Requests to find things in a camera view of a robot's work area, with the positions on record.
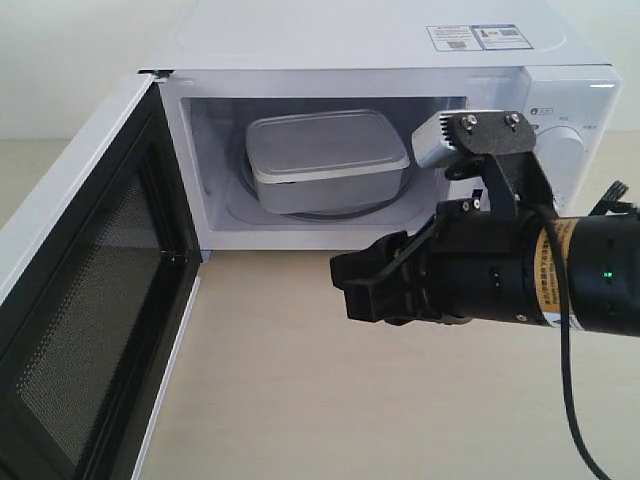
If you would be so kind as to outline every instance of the dial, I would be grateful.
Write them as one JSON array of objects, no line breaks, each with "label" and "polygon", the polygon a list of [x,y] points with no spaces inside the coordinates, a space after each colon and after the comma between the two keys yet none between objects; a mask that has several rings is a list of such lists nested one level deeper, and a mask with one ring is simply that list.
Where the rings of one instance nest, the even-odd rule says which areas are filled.
[{"label": "dial", "polygon": [[562,213],[580,186],[585,160],[584,143],[574,129],[553,127],[538,135],[534,151]]}]

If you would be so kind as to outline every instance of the yellow label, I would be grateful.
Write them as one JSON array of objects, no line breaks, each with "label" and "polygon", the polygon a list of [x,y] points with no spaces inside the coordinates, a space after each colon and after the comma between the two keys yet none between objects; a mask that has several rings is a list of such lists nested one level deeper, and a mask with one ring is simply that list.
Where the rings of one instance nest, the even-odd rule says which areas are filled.
[{"label": "yellow label", "polygon": [[[553,221],[553,226],[558,234],[565,267],[567,265],[567,258],[569,257],[571,237],[579,220],[579,218],[559,218]],[[558,277],[553,263],[549,238],[544,228],[540,232],[538,243],[536,244],[536,254],[533,259],[533,274],[540,310],[548,313],[560,313]]]}]

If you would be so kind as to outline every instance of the label sticker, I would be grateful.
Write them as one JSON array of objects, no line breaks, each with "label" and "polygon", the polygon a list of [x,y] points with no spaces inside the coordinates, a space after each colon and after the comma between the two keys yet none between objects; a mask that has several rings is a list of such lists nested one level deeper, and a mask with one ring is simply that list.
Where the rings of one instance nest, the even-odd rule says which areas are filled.
[{"label": "label sticker", "polygon": [[[542,314],[544,315],[544,318],[549,323],[549,325],[551,325],[554,328],[560,328],[559,313],[542,312]],[[578,322],[578,319],[573,313],[569,314],[569,328],[572,328],[574,330],[584,330],[584,328],[582,328],[582,325],[580,325],[580,322]]]},{"label": "label sticker", "polygon": [[531,50],[533,46],[513,24],[471,25],[483,50]]},{"label": "label sticker", "polygon": [[438,52],[470,52],[482,50],[482,46],[469,25],[427,27],[433,45]]},{"label": "label sticker", "polygon": [[[573,231],[578,224],[579,218],[559,218],[553,221],[553,226],[558,234],[560,249],[562,250],[562,258],[565,266],[569,257],[569,245]],[[553,263],[553,255],[551,254],[551,245],[547,232],[542,229],[538,235],[536,243],[536,253],[533,258],[533,276],[536,285],[536,296],[538,304],[544,317],[552,326],[560,326],[560,293],[558,288],[558,278],[556,274],[555,264]],[[571,305],[569,305],[570,323],[573,328],[579,328],[580,324],[573,314]]]}]

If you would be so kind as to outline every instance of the microwave hinge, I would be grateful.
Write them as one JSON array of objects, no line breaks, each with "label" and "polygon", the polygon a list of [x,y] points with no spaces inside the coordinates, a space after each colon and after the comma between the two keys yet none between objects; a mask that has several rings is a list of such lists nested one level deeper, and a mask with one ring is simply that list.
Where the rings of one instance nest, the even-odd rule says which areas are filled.
[{"label": "microwave hinge", "polygon": [[139,70],[138,73],[150,73],[155,83],[165,83],[173,73],[173,70]]}]

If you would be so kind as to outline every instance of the screw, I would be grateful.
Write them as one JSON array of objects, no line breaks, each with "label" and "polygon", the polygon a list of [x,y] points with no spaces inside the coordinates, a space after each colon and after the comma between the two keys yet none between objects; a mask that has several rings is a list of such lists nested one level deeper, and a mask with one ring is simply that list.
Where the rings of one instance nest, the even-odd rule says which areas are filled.
[{"label": "screw", "polygon": [[473,130],[473,127],[478,124],[478,119],[475,115],[470,114],[462,117],[462,119],[460,119],[460,123],[467,132],[470,132],[471,130]]},{"label": "screw", "polygon": [[504,117],[504,121],[511,127],[512,130],[515,130],[520,123],[520,115],[518,115],[517,113],[507,113],[507,115]]}]

